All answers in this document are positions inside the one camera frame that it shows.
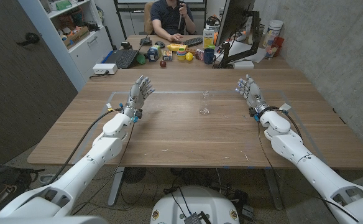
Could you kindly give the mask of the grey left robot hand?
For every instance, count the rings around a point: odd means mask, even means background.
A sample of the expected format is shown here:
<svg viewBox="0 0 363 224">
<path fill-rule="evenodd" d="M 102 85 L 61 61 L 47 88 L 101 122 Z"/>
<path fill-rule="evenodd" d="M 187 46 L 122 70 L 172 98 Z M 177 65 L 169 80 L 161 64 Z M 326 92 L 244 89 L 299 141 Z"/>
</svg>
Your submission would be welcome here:
<svg viewBox="0 0 363 224">
<path fill-rule="evenodd" d="M 126 105 L 123 109 L 124 115 L 131 118 L 134 116 L 135 112 L 143 107 L 145 100 L 155 91 L 150 82 L 151 80 L 149 77 L 141 76 L 131 86 Z"/>
</svg>

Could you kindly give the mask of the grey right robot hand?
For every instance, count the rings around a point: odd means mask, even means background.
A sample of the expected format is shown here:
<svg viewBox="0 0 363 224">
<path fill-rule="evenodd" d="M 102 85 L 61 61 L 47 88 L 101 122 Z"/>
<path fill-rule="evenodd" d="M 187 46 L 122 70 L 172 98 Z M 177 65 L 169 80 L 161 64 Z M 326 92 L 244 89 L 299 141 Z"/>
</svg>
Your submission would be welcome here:
<svg viewBox="0 0 363 224">
<path fill-rule="evenodd" d="M 251 117 L 256 115 L 260 118 L 266 111 L 270 110 L 259 86 L 250 75 L 247 74 L 246 79 L 239 79 L 236 92 L 246 100 Z"/>
</svg>

